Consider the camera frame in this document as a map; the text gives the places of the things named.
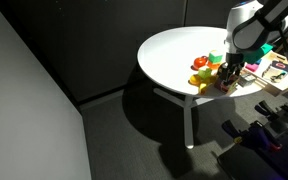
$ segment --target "white wall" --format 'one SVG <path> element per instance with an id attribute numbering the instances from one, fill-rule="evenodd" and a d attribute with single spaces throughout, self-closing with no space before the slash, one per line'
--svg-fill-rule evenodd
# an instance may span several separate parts
<path id="1" fill-rule="evenodd" d="M 0 180 L 89 179 L 81 115 L 0 13 Z"/>

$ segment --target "floor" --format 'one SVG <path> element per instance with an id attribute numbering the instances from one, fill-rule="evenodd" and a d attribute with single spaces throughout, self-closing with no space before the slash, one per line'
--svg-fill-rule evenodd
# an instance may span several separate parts
<path id="1" fill-rule="evenodd" d="M 288 102 L 288 93 L 261 91 L 193 108 L 195 147 L 186 149 L 182 109 L 154 94 L 156 86 L 147 80 L 81 106 L 93 180 L 229 179 L 216 159 L 233 145 L 221 124 L 244 130 L 259 119 L 260 101 Z"/>

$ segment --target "gray wall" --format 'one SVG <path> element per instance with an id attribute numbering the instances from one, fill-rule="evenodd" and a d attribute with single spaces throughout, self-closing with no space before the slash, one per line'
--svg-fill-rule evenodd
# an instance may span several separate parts
<path id="1" fill-rule="evenodd" d="M 90 180 L 81 115 L 0 13 L 0 180 Z"/>
<path id="2" fill-rule="evenodd" d="M 186 0 L 6 0 L 77 101 L 137 81 L 137 50 L 181 27 Z M 238 0 L 188 0 L 186 25 L 225 27 Z"/>

